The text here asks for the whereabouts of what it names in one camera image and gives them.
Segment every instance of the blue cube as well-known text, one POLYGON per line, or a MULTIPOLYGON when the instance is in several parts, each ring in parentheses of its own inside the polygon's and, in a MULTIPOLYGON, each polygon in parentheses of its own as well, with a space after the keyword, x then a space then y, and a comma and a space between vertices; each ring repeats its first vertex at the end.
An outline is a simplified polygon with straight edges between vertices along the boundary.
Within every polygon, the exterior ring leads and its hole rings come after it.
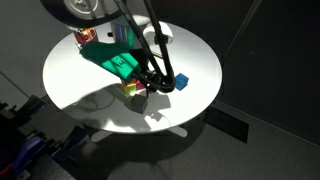
POLYGON ((176 88, 181 91, 188 85, 189 78, 181 73, 176 76, 176 88))

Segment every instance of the dark floor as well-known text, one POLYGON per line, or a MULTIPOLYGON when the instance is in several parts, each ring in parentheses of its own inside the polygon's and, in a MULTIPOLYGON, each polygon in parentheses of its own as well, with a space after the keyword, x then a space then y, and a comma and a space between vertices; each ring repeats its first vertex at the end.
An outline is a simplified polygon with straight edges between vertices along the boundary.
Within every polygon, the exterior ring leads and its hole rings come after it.
MULTIPOLYGON (((243 143, 204 123, 203 115, 184 125, 186 138, 169 131, 114 134, 99 143, 87 137, 73 156, 76 165, 65 167, 84 180, 320 179, 319 147, 250 118, 242 119, 250 126, 243 143)), ((80 123, 49 103, 23 130, 34 126, 64 140, 75 125, 80 123)))

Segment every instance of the white round table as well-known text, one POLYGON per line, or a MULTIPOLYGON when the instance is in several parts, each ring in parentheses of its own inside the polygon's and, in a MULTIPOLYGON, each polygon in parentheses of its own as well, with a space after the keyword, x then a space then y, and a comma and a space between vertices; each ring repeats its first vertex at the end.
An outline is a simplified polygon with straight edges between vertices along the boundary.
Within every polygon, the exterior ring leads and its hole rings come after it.
MULTIPOLYGON (((175 75, 184 74, 188 85, 171 93, 150 94, 143 114, 129 110, 118 77, 85 60, 79 54, 73 34, 62 39, 50 52, 43 69, 48 96, 62 111, 87 126, 113 133, 150 133, 174 129, 204 111, 216 97, 221 81, 220 62, 202 39, 178 26, 168 24, 173 42, 167 45, 175 75)), ((110 24, 96 27, 99 41, 110 24)), ((152 51, 160 52, 158 46, 152 51)), ((161 69, 163 63, 157 59, 161 69)))

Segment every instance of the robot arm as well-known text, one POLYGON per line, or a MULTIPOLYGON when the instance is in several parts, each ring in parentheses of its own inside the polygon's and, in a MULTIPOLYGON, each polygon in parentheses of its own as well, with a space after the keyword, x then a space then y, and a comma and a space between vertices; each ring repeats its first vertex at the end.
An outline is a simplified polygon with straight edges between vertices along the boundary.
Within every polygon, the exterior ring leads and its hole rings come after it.
POLYGON ((68 26, 76 28, 94 27, 124 18, 139 41, 145 57, 155 69, 155 71, 150 71, 148 68, 144 68, 146 66, 143 66, 143 63, 137 59, 142 70, 134 71, 130 75, 140 80, 152 92, 159 90, 168 93, 174 90, 175 78, 166 48, 166 43, 172 41, 172 35, 170 39, 170 33, 169 36, 162 33, 162 29, 166 30, 168 27, 165 27, 165 25, 163 27, 160 26, 149 0, 144 0, 144 5, 148 11, 152 26, 147 27, 144 33, 137 25, 125 4, 126 2, 123 0, 41 0, 41 2, 55 18, 68 26), (149 44, 152 44, 152 34, 155 35, 156 39, 154 43, 158 43, 160 46, 166 75, 160 70, 150 50, 149 44))

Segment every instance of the blue block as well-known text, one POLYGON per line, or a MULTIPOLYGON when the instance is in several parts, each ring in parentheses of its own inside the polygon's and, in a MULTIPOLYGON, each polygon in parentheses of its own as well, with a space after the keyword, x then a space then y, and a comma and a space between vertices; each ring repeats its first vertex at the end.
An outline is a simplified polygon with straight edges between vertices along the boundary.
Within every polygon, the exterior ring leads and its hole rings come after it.
POLYGON ((181 73, 176 76, 176 88, 181 91, 188 85, 189 78, 181 73))

